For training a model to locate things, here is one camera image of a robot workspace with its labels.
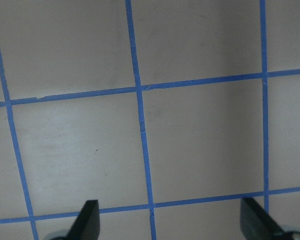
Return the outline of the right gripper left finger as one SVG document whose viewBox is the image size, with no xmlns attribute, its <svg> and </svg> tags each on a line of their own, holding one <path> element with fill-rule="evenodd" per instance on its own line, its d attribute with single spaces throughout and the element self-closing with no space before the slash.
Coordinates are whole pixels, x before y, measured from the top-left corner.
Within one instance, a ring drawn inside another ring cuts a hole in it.
<svg viewBox="0 0 300 240">
<path fill-rule="evenodd" d="M 98 200 L 87 200 L 75 219 L 67 240 L 97 240 L 100 235 L 100 212 Z"/>
</svg>

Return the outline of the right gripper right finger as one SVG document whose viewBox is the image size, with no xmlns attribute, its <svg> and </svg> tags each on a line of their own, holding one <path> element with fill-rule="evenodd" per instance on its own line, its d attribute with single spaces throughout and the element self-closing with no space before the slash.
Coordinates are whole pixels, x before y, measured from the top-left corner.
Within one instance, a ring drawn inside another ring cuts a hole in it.
<svg viewBox="0 0 300 240">
<path fill-rule="evenodd" d="M 273 218 L 251 197 L 240 200 L 240 230 L 246 240 L 288 240 Z"/>
</svg>

